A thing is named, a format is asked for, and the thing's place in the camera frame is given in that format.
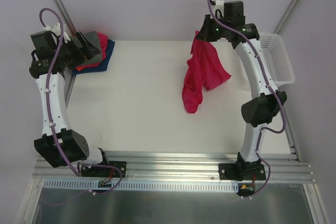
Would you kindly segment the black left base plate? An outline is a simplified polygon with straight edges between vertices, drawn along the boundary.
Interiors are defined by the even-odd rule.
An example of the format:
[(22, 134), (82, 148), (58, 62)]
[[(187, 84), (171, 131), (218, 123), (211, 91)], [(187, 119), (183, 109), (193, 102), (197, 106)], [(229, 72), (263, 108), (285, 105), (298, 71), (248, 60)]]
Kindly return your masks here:
[(120, 170), (122, 178), (125, 178), (127, 171), (127, 162), (126, 161), (109, 161), (109, 164), (102, 164), (103, 166), (113, 166), (114, 168), (102, 168), (91, 166), (81, 168), (82, 177), (98, 177), (98, 178), (107, 178), (113, 172), (112, 178), (120, 178), (120, 173), (117, 169)]

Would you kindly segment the crimson pink t shirt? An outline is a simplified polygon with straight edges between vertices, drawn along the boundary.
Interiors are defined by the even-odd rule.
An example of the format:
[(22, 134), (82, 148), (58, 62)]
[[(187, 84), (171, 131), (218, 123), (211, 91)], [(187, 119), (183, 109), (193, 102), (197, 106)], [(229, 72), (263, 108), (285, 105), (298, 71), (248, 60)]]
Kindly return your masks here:
[(187, 113), (193, 114), (203, 102), (203, 89), (211, 91), (232, 76), (224, 69), (216, 48), (210, 43), (194, 38), (191, 58), (182, 88), (182, 101)]

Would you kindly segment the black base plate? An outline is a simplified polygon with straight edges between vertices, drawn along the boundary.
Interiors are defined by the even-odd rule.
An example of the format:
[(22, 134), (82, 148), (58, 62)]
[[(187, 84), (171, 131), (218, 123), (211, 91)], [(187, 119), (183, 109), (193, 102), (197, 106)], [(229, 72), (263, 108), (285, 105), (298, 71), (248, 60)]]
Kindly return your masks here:
[(98, 178), (107, 178), (113, 172), (112, 178), (120, 178), (120, 173), (117, 169), (120, 170), (122, 178), (125, 178), (127, 171), (127, 162), (126, 161), (109, 161), (109, 164), (102, 164), (103, 166), (113, 166), (114, 168), (102, 168), (91, 166), (81, 168), (82, 177), (98, 177)]
[(241, 182), (243, 180), (265, 181), (266, 172), (263, 164), (257, 164), (246, 170), (239, 168), (236, 163), (220, 163), (218, 165), (220, 180), (235, 180)]

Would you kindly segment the folded red t shirt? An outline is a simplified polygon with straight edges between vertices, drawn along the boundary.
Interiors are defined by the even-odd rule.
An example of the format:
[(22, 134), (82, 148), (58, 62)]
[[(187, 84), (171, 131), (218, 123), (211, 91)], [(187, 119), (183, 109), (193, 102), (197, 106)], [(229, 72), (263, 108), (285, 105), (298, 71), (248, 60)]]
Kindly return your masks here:
[(97, 33), (97, 35), (98, 35), (100, 46), (101, 46), (102, 60), (105, 60), (105, 58), (106, 58), (106, 48), (107, 48), (107, 45), (108, 45), (108, 36), (106, 36), (105, 34), (102, 34), (102, 33)]

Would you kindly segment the white plastic mesh basket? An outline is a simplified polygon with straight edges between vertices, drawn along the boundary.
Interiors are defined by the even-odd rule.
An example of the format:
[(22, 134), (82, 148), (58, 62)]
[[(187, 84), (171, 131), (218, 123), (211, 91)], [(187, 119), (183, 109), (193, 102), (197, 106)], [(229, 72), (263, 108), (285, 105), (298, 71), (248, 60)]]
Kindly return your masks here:
[(259, 40), (273, 82), (278, 87), (293, 84), (295, 75), (282, 37), (278, 34), (260, 33)]

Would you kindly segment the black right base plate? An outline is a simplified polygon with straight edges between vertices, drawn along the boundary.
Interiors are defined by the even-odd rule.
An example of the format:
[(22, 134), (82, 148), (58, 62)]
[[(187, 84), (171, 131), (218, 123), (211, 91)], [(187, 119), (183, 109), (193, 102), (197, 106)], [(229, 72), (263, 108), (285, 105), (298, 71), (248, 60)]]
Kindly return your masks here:
[(218, 165), (220, 180), (235, 180), (241, 182), (243, 180), (265, 181), (266, 172), (263, 164), (257, 164), (246, 170), (239, 168), (236, 163), (220, 163)]

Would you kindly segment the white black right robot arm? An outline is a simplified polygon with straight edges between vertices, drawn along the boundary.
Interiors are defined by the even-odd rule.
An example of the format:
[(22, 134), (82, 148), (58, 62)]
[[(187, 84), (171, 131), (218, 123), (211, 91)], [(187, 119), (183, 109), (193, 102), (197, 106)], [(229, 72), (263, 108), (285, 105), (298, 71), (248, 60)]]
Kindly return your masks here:
[(223, 177), (236, 180), (265, 180), (265, 162), (260, 157), (264, 133), (278, 114), (284, 113), (287, 100), (279, 91), (267, 69), (255, 24), (245, 22), (241, 1), (207, 0), (209, 14), (205, 16), (197, 39), (215, 42), (225, 38), (239, 56), (249, 81), (251, 100), (241, 106), (246, 122), (243, 146), (233, 164), (220, 164)]

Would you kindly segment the aluminium frame rail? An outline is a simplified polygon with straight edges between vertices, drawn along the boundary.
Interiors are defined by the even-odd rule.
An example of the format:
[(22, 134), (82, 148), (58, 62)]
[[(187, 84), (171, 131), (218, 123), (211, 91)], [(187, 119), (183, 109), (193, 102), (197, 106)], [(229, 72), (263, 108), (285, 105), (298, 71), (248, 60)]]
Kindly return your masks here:
[[(233, 163), (236, 154), (188, 154), (107, 151), (109, 160), (127, 163), (128, 180), (179, 182), (218, 182), (220, 163)], [(271, 183), (315, 184), (316, 176), (309, 163), (294, 154), (264, 154), (271, 166)]]

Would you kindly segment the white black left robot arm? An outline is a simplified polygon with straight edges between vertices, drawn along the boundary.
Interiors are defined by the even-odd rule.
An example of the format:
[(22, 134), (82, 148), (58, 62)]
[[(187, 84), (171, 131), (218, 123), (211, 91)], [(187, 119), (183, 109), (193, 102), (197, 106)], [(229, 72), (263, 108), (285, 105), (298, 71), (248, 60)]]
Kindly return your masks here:
[(110, 163), (103, 158), (102, 149), (90, 147), (85, 137), (72, 129), (65, 101), (66, 69), (102, 59), (104, 39), (95, 31), (77, 32), (68, 38), (48, 30), (30, 37), (35, 49), (29, 72), (38, 86), (43, 109), (43, 129), (41, 138), (34, 140), (35, 150), (54, 168), (67, 166), (67, 158), (71, 163), (92, 164), (97, 175), (106, 175)]

